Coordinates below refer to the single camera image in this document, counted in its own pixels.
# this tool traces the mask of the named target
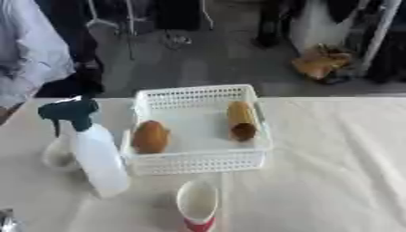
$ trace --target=white shirt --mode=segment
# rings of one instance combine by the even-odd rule
[[[0,0],[0,106],[25,102],[72,73],[67,44],[34,0]]]

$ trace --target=cup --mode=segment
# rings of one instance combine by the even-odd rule
[[[80,165],[70,150],[70,139],[61,134],[43,152],[43,163],[58,172],[74,172]]]
[[[185,183],[178,191],[177,206],[186,227],[192,232],[208,232],[214,227],[218,190],[203,180]]]

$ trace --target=tablecloth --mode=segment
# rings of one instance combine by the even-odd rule
[[[181,231],[173,197],[190,179],[218,187],[216,231],[406,231],[406,99],[260,99],[275,145],[263,169],[134,177],[128,192],[105,200],[42,166],[53,136],[34,113],[43,103],[0,128],[0,208],[14,208],[25,231]],[[131,100],[100,104],[96,121],[119,143]]]

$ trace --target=brown bag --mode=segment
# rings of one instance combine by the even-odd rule
[[[322,44],[304,52],[299,58],[292,61],[296,70],[314,80],[322,80],[329,73],[350,63],[352,56],[342,52],[336,47]]]

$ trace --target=sleeve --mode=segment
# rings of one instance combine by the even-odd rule
[[[66,43],[34,0],[9,1],[6,17],[14,27],[20,55],[11,78],[0,77],[0,105],[9,109],[27,101],[72,61]]]

